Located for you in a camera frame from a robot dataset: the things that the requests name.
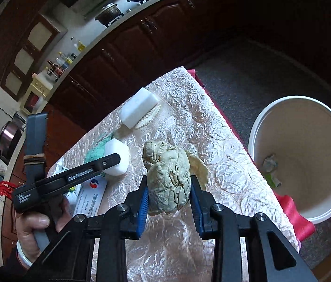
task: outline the bubble wrap tablecloth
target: bubble wrap tablecloth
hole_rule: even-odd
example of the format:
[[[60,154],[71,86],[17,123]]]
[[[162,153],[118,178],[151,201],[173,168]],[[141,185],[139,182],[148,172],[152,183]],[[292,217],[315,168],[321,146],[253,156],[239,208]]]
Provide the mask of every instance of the bubble wrap tablecloth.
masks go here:
[[[138,189],[142,175],[146,173],[142,162],[144,142],[166,141],[198,154],[205,162],[209,169],[207,190],[217,202],[238,214],[266,213],[298,251],[293,226],[272,190],[211,99],[186,69],[174,69],[146,88],[157,95],[162,105],[151,123],[141,129],[129,130],[120,124],[119,107],[60,159],[67,168],[83,164],[94,142],[112,131],[129,146],[129,169],[120,177],[107,176],[109,182],[99,214],[122,203],[127,193]],[[55,165],[49,174],[53,174],[54,168]],[[97,245],[98,241],[93,257],[93,277]],[[241,239],[241,250],[243,277],[247,281],[244,239]],[[214,241],[199,238],[188,204],[175,214],[148,216],[142,238],[126,241],[126,258],[129,281],[211,281]]]

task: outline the white bucket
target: white bucket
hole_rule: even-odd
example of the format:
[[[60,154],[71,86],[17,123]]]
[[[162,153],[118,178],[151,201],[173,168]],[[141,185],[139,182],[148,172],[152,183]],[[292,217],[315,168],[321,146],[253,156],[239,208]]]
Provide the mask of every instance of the white bucket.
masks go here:
[[[331,109],[303,96],[284,97],[257,117],[249,138],[256,165],[276,155],[280,195],[318,224],[331,217]]]

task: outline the red and blue logo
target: red and blue logo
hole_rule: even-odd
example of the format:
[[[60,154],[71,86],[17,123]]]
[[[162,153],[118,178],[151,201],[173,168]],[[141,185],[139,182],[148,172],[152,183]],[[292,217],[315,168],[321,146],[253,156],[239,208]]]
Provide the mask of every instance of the red and blue logo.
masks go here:
[[[99,186],[99,182],[96,179],[90,181],[90,187],[96,189]]]

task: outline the bangle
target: bangle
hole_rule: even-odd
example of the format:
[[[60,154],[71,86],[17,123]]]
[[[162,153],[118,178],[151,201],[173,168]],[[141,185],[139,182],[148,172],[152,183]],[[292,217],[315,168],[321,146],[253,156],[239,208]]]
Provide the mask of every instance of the bangle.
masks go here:
[[[28,266],[31,267],[32,262],[27,258],[27,256],[24,255],[22,247],[21,247],[21,243],[19,243],[19,241],[16,242],[16,249],[18,251],[18,255],[19,257],[22,259],[22,261]]]

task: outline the metal bolt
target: metal bolt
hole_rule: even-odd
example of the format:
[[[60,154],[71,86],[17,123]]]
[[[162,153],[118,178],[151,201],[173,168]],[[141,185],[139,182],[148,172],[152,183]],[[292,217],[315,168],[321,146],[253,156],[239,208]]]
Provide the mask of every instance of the metal bolt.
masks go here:
[[[120,212],[124,212],[127,210],[127,205],[124,204],[124,203],[120,203],[118,206],[117,206],[117,210],[119,210]]]
[[[212,208],[215,211],[223,211],[224,206],[221,203],[215,203],[215,204],[212,205]]]
[[[264,220],[267,219],[267,216],[264,213],[259,212],[259,213],[256,214],[256,219],[260,220],[260,221],[264,221]]]
[[[74,216],[74,222],[76,223],[81,223],[84,220],[85,216],[83,214],[77,214],[76,216]]]

